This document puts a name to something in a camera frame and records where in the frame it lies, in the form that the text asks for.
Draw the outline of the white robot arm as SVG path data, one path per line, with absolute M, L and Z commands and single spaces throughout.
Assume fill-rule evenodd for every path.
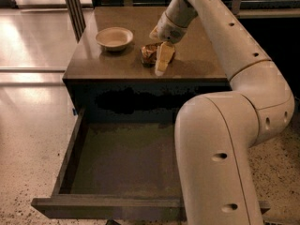
M 231 89 L 193 97 L 176 116 L 187 225 L 263 225 L 248 149 L 289 124 L 292 90 L 221 0 L 172 0 L 151 35 L 177 43 L 194 18 L 200 18 Z

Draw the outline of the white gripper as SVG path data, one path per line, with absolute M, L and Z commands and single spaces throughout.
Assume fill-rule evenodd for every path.
M 163 13 L 157 22 L 157 26 L 150 32 L 151 39 L 160 39 L 163 42 L 157 47 L 157 61 L 155 64 L 155 74 L 162 76 L 171 63 L 175 54 L 175 43 L 178 43 L 185 35 L 187 29 L 172 22 L 166 13 Z

